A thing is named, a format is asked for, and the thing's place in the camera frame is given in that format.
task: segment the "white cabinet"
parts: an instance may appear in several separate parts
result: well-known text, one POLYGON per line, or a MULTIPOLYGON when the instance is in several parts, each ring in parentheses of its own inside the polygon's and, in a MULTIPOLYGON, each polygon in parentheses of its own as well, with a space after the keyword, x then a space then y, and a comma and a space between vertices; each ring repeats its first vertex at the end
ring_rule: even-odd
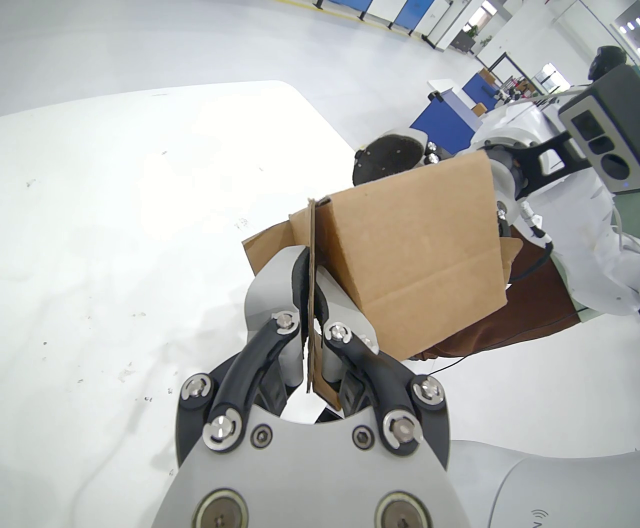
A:
POLYGON ((449 3, 446 0, 433 0, 433 4, 421 18, 418 25, 415 27, 417 33, 423 35, 429 35, 435 25, 440 22, 440 19, 449 9, 449 3))
POLYGON ((393 22, 404 7, 406 0, 373 0, 367 13, 393 22))

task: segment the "cardboard box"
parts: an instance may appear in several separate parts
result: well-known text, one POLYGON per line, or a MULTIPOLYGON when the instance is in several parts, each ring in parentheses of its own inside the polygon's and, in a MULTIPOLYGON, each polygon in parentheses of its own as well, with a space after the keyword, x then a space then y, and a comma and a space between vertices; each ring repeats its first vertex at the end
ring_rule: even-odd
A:
POLYGON ((486 114, 486 106, 484 104, 482 104, 481 102, 479 102, 478 104, 476 104, 472 109, 474 114, 476 114, 478 117, 480 117, 481 115, 486 114))
MULTIPOLYGON (((475 152, 311 200, 243 245, 254 273, 282 248, 310 246, 371 322, 380 349, 405 360, 506 304, 522 242, 498 237, 489 159, 475 152)), ((315 387, 314 342, 309 379, 329 401, 315 387)))
POLYGON ((482 68, 478 74, 482 77, 490 86, 493 86, 498 83, 498 80, 495 78, 487 68, 482 68))

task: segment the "screw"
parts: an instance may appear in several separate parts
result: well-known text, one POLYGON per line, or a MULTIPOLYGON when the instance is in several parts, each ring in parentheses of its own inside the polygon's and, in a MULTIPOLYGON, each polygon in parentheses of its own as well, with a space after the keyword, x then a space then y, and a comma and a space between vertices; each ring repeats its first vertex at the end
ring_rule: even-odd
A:
POLYGON ((358 426, 353 430, 351 439, 358 449, 368 451, 373 447, 374 436, 367 426, 358 426))
POLYGON ((208 375, 194 374, 182 384, 182 388, 180 389, 180 398, 183 401, 187 401, 191 398, 204 398, 211 393, 211 389, 212 383, 208 375))
POLYGON ((273 432, 267 424, 256 426, 251 433, 251 445, 256 449, 264 449, 273 439, 273 432))
POLYGON ((342 323, 335 323, 330 329, 331 339, 348 343, 351 340, 351 331, 342 323))
POLYGON ((498 208, 498 218, 500 218, 500 220, 506 220, 507 219, 507 207, 502 202, 498 202, 497 203, 497 208, 498 208))
POLYGON ((280 314, 276 319, 278 326, 288 330, 293 326, 293 317, 290 314, 280 314))
POLYGON ((234 424, 226 416, 218 416, 211 422, 211 439, 222 442, 233 433, 234 424))
POLYGON ((413 440, 413 424, 407 418, 400 418, 391 425, 391 432, 401 444, 407 444, 413 440))
POLYGON ((189 396, 196 397, 202 394, 204 390, 204 381, 202 380, 191 380, 187 383, 187 392, 189 396))
POLYGON ((444 401, 444 390, 440 382, 431 376, 427 376, 419 384, 414 383, 413 393, 427 405, 438 405, 444 401))

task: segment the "blue panel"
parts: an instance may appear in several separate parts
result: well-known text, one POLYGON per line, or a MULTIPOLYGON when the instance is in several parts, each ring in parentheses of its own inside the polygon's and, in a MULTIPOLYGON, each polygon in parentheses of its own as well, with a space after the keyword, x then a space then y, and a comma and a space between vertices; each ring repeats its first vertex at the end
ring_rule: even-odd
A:
POLYGON ((332 0, 334 4, 342 4, 343 6, 352 7, 358 11, 366 11, 369 9, 373 0, 332 0))
POLYGON ((498 102, 493 98, 497 86, 491 86, 479 74, 475 74, 462 88, 464 92, 475 102, 481 102, 487 110, 493 110, 498 102))
POLYGON ((431 7, 434 0, 407 0, 402 10, 398 13, 394 24, 407 29, 415 29, 418 22, 431 7))
POLYGON ((438 99, 431 101, 418 119, 413 122, 411 128, 426 132, 430 141, 448 150, 451 154, 457 154, 461 150, 469 148, 471 138, 482 121, 450 90, 443 93, 442 97, 442 102, 438 99))

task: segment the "black rubber pad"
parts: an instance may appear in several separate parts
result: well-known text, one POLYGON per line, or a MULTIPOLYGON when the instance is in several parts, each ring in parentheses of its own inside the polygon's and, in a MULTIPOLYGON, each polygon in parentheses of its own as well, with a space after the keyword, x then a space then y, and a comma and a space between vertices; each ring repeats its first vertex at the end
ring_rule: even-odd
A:
POLYGON ((361 185, 411 170, 423 157, 424 147, 419 141, 395 134, 383 136, 356 153, 353 184, 361 185))

